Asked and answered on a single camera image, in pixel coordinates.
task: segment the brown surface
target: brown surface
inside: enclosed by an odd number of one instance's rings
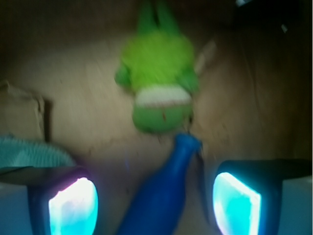
[[[200,78],[192,126],[204,141],[207,199],[222,160],[311,158],[312,12],[302,23],[288,25],[287,34],[276,21],[222,30],[205,19],[228,24],[231,7],[171,2],[197,53],[212,38],[217,46]],[[111,234],[142,180],[165,161],[174,135],[138,133],[131,120],[134,98],[113,80],[120,50],[134,33],[138,2],[1,4],[7,7],[1,14],[1,78],[50,101],[50,139],[95,176],[96,234]],[[210,203],[203,199],[202,171],[195,158],[176,234],[216,233]]]

